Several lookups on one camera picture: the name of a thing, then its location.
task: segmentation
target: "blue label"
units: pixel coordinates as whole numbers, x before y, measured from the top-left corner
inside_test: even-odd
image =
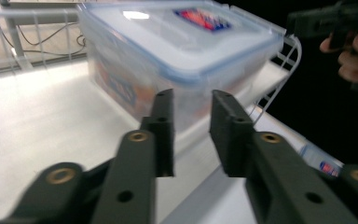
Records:
[[[338,176],[338,170],[334,168],[333,165],[329,164],[326,161],[322,161],[319,164],[319,168],[322,172],[327,173],[329,175]]]
[[[187,8],[174,10],[173,12],[186,21],[189,21],[208,31],[214,32],[231,27],[231,24],[229,24],[228,21],[225,21],[222,18],[219,18],[218,16],[205,10]]]

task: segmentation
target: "wire rack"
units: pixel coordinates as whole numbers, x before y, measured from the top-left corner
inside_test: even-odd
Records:
[[[0,72],[86,56],[76,10],[0,11]]]
[[[137,126],[124,120],[123,110],[91,84],[87,41],[76,13],[73,8],[0,11],[0,218],[7,216],[39,171],[61,161],[92,168],[115,155],[121,135]],[[278,75],[260,75],[265,82],[274,81],[252,99],[253,104],[244,103],[251,111],[260,110],[256,119],[301,58],[296,38],[289,36],[284,42],[282,52],[266,65]],[[257,106],[263,101],[264,106]],[[194,145],[192,135],[183,136],[181,148]],[[197,150],[181,154],[176,163],[177,178],[158,186],[158,222],[217,166],[214,154]],[[203,168],[191,170],[201,163]]]

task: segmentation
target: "dark background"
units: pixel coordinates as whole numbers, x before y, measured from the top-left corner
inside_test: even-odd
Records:
[[[336,1],[218,1],[285,27],[289,12],[332,6]],[[358,164],[358,92],[338,74],[338,53],[319,51],[326,38],[300,39],[300,65],[268,112],[344,163]]]

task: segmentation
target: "container label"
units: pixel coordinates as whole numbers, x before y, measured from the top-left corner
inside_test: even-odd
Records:
[[[338,176],[343,165],[312,143],[306,144],[299,154],[309,166],[328,175]]]
[[[211,12],[198,8],[186,8],[173,11],[177,16],[189,21],[205,30],[218,31],[231,27],[228,21],[212,14]]]

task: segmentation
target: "transparent plastic box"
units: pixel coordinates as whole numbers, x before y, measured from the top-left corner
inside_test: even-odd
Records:
[[[174,89],[175,129],[209,114],[212,90],[235,93],[283,45],[283,31],[213,1],[79,5],[95,82],[134,118]]]

